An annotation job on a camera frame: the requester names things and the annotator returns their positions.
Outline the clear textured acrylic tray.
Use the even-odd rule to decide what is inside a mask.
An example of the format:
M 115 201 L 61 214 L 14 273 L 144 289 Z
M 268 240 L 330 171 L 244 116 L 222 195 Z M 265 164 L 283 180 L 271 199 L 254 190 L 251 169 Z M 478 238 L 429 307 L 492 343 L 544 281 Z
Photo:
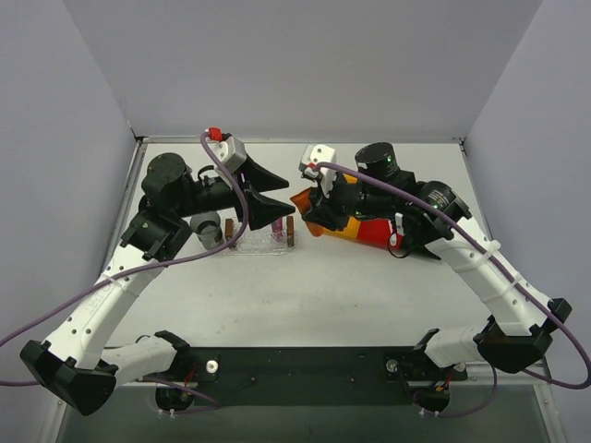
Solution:
M 293 250 L 286 243 L 286 217 L 283 218 L 283 241 L 276 243 L 271 238 L 271 226 L 251 231 L 248 227 L 242 233 L 237 242 L 236 250 L 229 247 L 223 252 L 235 256 L 281 256 Z

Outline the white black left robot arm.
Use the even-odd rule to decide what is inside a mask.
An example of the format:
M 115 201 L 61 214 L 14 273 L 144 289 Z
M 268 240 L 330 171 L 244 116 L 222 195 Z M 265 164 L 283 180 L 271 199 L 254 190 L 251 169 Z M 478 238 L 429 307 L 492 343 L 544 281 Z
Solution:
M 42 341 L 28 341 L 20 358 L 34 378 L 83 416 L 98 411 L 116 388 L 145 376 L 175 380 L 189 368 L 189 344 L 163 330 L 130 345 L 106 344 L 141 293 L 176 261 L 192 230 L 186 219 L 233 208 L 251 230 L 294 213 L 265 197 L 287 180 L 251 158 L 229 185 L 222 176 L 194 179 L 183 158 L 161 154 L 148 165 L 139 211 L 121 237 L 102 277 L 67 319 Z

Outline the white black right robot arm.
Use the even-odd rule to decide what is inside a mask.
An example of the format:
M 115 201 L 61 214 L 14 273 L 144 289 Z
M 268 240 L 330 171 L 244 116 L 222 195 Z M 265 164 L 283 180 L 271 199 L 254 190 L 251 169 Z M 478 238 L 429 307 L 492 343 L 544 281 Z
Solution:
M 399 167 L 392 144 L 377 142 L 355 155 L 357 170 L 422 200 L 455 222 L 379 187 L 327 168 L 336 151 L 327 145 L 309 145 L 299 170 L 316 182 L 292 198 L 309 231 L 339 232 L 350 219 L 385 220 L 392 228 L 386 239 L 398 258 L 422 254 L 445 262 L 476 294 L 490 315 L 485 325 L 460 329 L 434 329 L 419 343 L 422 352 L 440 368 L 486 361 L 494 368 L 515 374 L 541 360 L 552 343 L 556 325 L 542 313 L 543 305 L 560 321 L 572 312 L 563 299 L 550 299 L 531 288 L 489 240 L 468 206 L 441 181 L 419 181 Z

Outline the orange toothpaste tube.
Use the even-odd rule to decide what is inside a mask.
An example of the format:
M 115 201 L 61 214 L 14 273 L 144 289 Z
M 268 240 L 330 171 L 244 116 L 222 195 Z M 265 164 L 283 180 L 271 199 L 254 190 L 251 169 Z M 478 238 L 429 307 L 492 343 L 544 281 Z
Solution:
M 300 191 L 299 193 L 291 196 L 290 200 L 295 205 L 295 207 L 298 209 L 298 211 L 301 215 L 301 218 L 304 221 L 305 225 L 307 226 L 310 234 L 314 237 L 320 237 L 324 234 L 324 228 L 315 222 L 306 221 L 304 219 L 304 215 L 312 209 L 312 203 L 310 201 L 311 191 L 312 191 L 312 188 L 308 187 L 308 188 Z

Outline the pink toothpaste tube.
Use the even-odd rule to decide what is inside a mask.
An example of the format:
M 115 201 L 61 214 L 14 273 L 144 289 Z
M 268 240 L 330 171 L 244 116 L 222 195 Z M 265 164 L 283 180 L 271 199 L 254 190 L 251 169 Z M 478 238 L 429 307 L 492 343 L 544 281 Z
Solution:
M 283 241 L 283 218 L 279 218 L 271 223 L 271 238 L 276 243 Z

